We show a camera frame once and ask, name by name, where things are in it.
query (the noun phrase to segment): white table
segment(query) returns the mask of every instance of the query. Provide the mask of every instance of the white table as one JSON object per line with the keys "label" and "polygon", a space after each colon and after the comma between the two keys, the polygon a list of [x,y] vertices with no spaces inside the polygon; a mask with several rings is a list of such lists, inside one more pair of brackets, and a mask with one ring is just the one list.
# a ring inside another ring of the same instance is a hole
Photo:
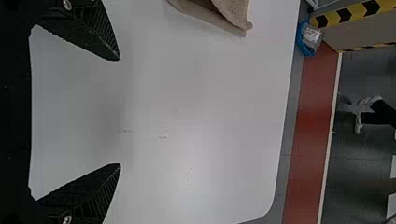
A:
{"label": "white table", "polygon": [[107,0],[119,63],[32,36],[41,197],[106,163],[106,223],[229,224],[264,216],[276,186],[297,0],[253,0],[241,39],[162,0]]}

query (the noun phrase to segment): floor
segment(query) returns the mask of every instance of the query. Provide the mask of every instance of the floor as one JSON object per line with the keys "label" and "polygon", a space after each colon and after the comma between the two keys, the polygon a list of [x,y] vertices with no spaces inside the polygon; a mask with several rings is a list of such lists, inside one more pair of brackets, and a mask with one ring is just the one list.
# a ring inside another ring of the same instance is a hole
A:
{"label": "floor", "polygon": [[[352,103],[381,94],[396,105],[396,49],[370,49],[344,54],[339,92]],[[323,224],[381,223],[387,218],[390,178],[396,149],[390,126],[366,126],[353,133],[355,104],[339,100],[323,210]]]}
{"label": "floor", "polygon": [[[300,21],[308,17],[307,9],[302,1]],[[248,224],[317,223],[337,59],[338,54],[326,44],[310,59],[295,49],[276,196],[270,212]],[[327,70],[318,76],[323,67]],[[306,138],[312,134],[318,141]]]}

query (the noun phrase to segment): screw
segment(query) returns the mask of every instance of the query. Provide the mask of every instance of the screw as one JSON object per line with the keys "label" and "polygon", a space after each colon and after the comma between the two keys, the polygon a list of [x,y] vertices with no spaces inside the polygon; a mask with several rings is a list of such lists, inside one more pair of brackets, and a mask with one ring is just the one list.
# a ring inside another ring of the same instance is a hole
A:
{"label": "screw", "polygon": [[72,223],[72,216],[67,216],[64,218],[64,222],[62,224],[70,224]]}
{"label": "screw", "polygon": [[69,0],[63,0],[63,3],[64,3],[64,8],[67,11],[70,11],[73,8],[72,3]]}

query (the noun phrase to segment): red floor stripe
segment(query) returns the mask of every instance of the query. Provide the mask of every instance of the red floor stripe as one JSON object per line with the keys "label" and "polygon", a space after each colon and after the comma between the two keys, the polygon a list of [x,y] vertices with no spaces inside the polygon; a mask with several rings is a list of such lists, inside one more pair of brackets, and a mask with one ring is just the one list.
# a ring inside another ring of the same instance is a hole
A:
{"label": "red floor stripe", "polygon": [[323,43],[305,58],[291,154],[284,224],[316,224],[332,116],[338,53]]}

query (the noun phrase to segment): textured rubber pad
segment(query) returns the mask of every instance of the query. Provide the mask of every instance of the textured rubber pad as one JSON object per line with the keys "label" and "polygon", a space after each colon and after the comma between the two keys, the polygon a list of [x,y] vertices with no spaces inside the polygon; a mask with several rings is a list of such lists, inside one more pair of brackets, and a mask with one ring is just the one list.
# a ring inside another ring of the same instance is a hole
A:
{"label": "textured rubber pad", "polygon": [[109,164],[74,180],[38,200],[49,217],[73,217],[73,223],[105,220],[120,177],[120,165]]}
{"label": "textured rubber pad", "polygon": [[120,51],[101,0],[64,9],[51,7],[39,23],[44,29],[106,60],[118,61]]}

